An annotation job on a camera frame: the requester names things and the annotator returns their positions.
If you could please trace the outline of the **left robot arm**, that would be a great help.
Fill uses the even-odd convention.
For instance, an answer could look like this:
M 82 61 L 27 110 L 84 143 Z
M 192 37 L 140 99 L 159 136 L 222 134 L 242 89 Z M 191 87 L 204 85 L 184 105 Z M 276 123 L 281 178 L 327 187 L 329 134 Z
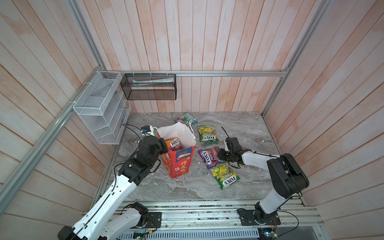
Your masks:
M 148 209 L 136 202 L 130 204 L 119 217 L 111 217 L 151 169 L 168 147 L 164 139 L 155 136 L 144 137 L 138 149 L 126 160 L 115 180 L 90 211 L 72 227 L 65 226 L 58 233 L 60 240 L 116 240 L 133 227 L 147 225 Z

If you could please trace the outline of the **purple berry candy bag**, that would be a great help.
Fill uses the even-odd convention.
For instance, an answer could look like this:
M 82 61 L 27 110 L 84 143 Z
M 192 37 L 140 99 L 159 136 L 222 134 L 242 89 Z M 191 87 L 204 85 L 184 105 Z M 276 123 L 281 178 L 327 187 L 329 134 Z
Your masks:
M 207 169 L 211 169 L 217 164 L 220 164 L 223 162 L 219 159 L 219 151 L 220 151 L 219 147 L 198 151 L 200 157 L 206 164 Z

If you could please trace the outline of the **green lemon candy bag front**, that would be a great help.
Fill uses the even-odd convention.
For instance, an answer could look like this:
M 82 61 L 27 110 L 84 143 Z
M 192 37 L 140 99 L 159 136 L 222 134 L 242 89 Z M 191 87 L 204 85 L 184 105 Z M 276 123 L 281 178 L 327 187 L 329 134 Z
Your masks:
M 210 171 L 220 185 L 221 190 L 226 189 L 241 179 L 228 163 L 216 164 L 210 168 Z

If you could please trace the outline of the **orange candy bag back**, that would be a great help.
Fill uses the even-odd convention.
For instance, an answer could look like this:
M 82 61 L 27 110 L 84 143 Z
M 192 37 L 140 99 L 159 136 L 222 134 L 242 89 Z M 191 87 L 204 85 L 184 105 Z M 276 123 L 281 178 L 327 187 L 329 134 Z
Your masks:
M 166 140 L 166 144 L 169 151 L 173 151 L 173 152 L 179 151 L 183 148 L 178 138 Z

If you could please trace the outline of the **red paper bag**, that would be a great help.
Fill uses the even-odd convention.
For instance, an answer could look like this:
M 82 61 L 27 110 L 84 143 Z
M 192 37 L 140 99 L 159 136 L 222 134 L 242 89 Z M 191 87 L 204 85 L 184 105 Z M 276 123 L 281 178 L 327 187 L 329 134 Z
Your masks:
M 197 145 L 193 130 L 177 122 L 157 129 L 158 138 L 166 141 L 168 152 L 161 155 L 162 161 L 172 179 L 189 172 Z

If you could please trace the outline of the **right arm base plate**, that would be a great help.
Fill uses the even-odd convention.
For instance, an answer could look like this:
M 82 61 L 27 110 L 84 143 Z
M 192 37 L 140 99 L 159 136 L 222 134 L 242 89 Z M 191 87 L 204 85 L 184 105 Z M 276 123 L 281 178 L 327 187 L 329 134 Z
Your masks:
M 273 214 L 264 214 L 259 210 L 237 209 L 242 226 L 278 226 L 281 224 L 280 217 L 277 212 Z

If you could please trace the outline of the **teal mint candy bag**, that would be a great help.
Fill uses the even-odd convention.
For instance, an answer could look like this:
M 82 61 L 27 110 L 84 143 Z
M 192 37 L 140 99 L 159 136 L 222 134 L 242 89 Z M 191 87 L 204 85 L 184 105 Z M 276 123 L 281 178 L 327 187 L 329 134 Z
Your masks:
M 175 119 L 176 123 L 182 123 L 185 124 L 186 126 L 193 125 L 195 123 L 198 123 L 198 120 L 192 116 L 191 113 L 187 112 L 184 113 L 183 115 L 179 116 L 178 118 Z

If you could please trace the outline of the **green spring tea candy bag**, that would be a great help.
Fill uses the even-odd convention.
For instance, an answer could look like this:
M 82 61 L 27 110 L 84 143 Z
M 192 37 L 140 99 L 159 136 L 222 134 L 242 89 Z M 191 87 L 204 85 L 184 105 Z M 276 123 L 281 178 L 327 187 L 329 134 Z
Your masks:
M 217 137 L 216 129 L 213 126 L 198 126 L 198 132 L 201 142 L 217 143 L 219 139 Z

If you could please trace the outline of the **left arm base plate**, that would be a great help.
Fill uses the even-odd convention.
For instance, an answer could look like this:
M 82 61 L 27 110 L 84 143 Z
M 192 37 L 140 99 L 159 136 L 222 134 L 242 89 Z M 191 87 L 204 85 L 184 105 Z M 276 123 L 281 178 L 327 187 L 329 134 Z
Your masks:
M 162 223 L 162 212 L 148 212 L 140 218 L 139 223 L 133 229 L 152 228 L 158 229 Z

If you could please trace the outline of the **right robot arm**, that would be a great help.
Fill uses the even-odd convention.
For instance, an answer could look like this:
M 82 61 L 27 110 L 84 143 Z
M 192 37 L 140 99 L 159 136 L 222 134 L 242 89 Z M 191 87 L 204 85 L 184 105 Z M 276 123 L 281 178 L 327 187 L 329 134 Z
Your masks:
M 273 156 L 243 149 L 237 138 L 226 138 L 226 147 L 220 149 L 219 159 L 238 165 L 254 166 L 270 173 L 273 189 L 255 204 L 247 214 L 251 225 L 266 225 L 277 215 L 279 208 L 295 194 L 309 187 L 310 182 L 291 154 Z

